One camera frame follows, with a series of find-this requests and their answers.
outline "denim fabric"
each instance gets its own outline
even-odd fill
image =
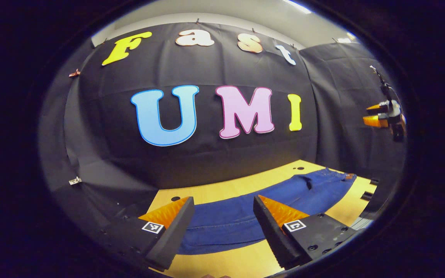
[[[240,248],[262,241],[253,198],[263,195],[309,215],[324,213],[348,192],[356,176],[323,169],[250,194],[195,206],[178,254],[198,255]]]

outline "foam letter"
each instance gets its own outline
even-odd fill
[[[219,132],[222,139],[230,139],[240,135],[240,129],[236,127],[235,116],[238,118],[243,130],[249,134],[252,125],[257,118],[254,127],[257,133],[267,133],[274,130],[270,114],[270,96],[272,91],[268,88],[256,88],[250,104],[247,104],[240,90],[235,86],[221,86],[216,89],[216,95],[222,99],[224,114],[224,128]]]
[[[260,39],[257,36],[249,34],[239,34],[238,35],[238,46],[243,51],[249,51],[253,53],[261,53],[263,48],[259,44]]]
[[[174,130],[166,130],[161,125],[159,100],[164,96],[162,90],[146,90],[131,97],[136,106],[138,130],[142,138],[154,146],[172,146],[186,141],[197,128],[195,95],[198,87],[193,85],[177,86],[172,94],[180,99],[182,124]]]
[[[211,39],[211,34],[204,30],[186,30],[179,33],[181,37],[176,39],[176,43],[180,46],[211,46],[214,41]]]
[[[277,49],[279,49],[281,51],[281,53],[283,54],[284,58],[286,59],[286,61],[288,61],[288,63],[292,64],[292,65],[296,65],[295,60],[291,59],[290,56],[290,52],[288,50],[286,50],[284,48],[284,46],[276,46]]]
[[[112,62],[116,62],[118,60],[128,57],[129,53],[125,52],[127,48],[129,48],[130,50],[136,49],[136,47],[142,41],[141,39],[142,37],[145,39],[146,37],[150,37],[151,35],[152,35],[151,32],[145,32],[131,37],[126,37],[125,39],[118,40],[117,42],[115,42],[116,46],[114,46],[113,51],[111,51],[109,57],[106,60],[104,60],[104,62],[102,62],[102,65],[105,66]]]
[[[289,124],[289,130],[302,130],[302,122],[300,122],[300,102],[302,102],[302,98],[292,93],[288,95],[288,100],[291,102],[291,123]]]

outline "yellow tabletop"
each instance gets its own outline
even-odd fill
[[[294,175],[307,174],[324,168],[310,162],[297,160],[275,169],[230,181],[190,188],[159,190],[148,211],[171,203],[171,198],[176,196],[182,198],[192,196],[195,204],[215,202],[256,192],[285,181]],[[365,191],[374,193],[375,188],[375,185],[370,184],[370,180],[357,177],[346,195],[326,214],[351,226],[369,203],[360,198]],[[264,240],[223,252],[176,255],[171,267],[163,274],[173,278],[201,278],[206,274],[216,278],[225,275],[231,278],[263,278],[283,270],[279,267],[269,244]]]

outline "letter u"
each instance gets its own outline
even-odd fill
[[[195,95],[199,88],[193,85],[177,86],[172,94],[180,99],[182,114],[181,125],[173,130],[166,130],[161,125],[159,100],[164,96],[162,90],[146,90],[131,97],[136,106],[138,130],[142,138],[154,146],[173,146],[189,139],[197,128]]]

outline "pink letter m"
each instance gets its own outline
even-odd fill
[[[257,118],[255,132],[267,133],[274,130],[270,114],[272,91],[269,88],[256,88],[250,104],[247,104],[240,90],[235,86],[218,87],[216,95],[222,99],[224,113],[224,128],[219,132],[221,138],[230,139],[240,135],[240,129],[236,127],[235,116],[246,134],[251,132],[255,116]]]

